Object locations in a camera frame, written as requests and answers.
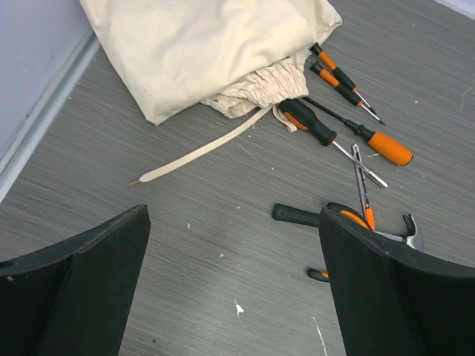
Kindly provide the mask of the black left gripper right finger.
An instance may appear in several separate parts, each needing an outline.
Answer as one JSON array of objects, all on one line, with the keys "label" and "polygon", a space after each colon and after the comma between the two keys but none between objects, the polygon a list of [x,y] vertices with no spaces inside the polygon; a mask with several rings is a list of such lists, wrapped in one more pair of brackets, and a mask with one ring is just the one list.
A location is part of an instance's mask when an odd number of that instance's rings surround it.
[{"label": "black left gripper right finger", "polygon": [[347,355],[474,354],[474,268],[326,208],[319,236]]}]

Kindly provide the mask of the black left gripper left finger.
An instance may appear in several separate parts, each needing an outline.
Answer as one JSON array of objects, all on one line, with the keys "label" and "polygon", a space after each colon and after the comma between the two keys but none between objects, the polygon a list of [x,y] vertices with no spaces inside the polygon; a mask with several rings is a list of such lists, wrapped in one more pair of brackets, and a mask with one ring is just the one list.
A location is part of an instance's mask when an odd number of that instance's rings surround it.
[{"label": "black left gripper left finger", "polygon": [[118,355],[148,245],[146,205],[1,263],[2,355]]}]

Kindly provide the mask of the orange black needle nose pliers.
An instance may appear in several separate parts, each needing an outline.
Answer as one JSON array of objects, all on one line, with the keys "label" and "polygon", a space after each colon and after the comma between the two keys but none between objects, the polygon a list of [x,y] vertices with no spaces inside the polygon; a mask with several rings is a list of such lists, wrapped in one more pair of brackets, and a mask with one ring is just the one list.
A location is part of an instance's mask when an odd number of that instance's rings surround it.
[{"label": "orange black needle nose pliers", "polygon": [[314,268],[307,269],[307,276],[310,277],[311,279],[324,282],[324,283],[328,283],[330,281],[328,273],[326,271],[322,271],[322,270],[318,270]]}]

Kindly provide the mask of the black orange grip screwdriver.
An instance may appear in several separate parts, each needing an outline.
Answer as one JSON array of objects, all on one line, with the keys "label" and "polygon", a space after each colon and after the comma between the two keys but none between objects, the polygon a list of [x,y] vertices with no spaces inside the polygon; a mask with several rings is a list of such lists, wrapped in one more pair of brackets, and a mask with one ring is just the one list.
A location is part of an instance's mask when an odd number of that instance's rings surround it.
[{"label": "black orange grip screwdriver", "polygon": [[348,159],[352,160],[372,181],[381,188],[387,188],[388,184],[374,171],[359,162],[347,149],[336,142],[337,133],[322,123],[315,113],[298,99],[287,99],[277,105],[278,110],[298,129],[308,131],[322,146],[334,145]]}]

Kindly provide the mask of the small orange black precision screwdriver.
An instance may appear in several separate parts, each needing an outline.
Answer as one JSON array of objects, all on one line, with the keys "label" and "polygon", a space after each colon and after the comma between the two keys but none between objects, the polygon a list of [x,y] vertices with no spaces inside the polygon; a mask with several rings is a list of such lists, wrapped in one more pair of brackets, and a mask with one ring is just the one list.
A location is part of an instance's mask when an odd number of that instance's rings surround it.
[{"label": "small orange black precision screwdriver", "polygon": [[363,96],[358,92],[355,83],[349,78],[349,76],[332,60],[332,58],[325,52],[319,43],[315,43],[311,48],[310,51],[317,57],[315,62],[319,62],[325,69],[331,72],[332,75],[340,82],[343,82],[346,86],[350,89],[354,90],[356,94],[358,94],[361,99],[364,101],[369,109],[376,114],[373,107],[363,98]]}]

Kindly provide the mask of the beige cloth drawstring bag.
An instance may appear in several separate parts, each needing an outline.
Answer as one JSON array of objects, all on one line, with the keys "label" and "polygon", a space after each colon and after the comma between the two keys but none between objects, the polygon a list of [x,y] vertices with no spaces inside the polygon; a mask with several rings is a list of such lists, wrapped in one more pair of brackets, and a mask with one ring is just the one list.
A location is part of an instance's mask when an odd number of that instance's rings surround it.
[{"label": "beige cloth drawstring bag", "polygon": [[304,64],[342,19],[328,1],[83,1],[108,60],[159,125],[196,104],[243,123],[149,171],[150,182],[226,144],[309,93]]}]

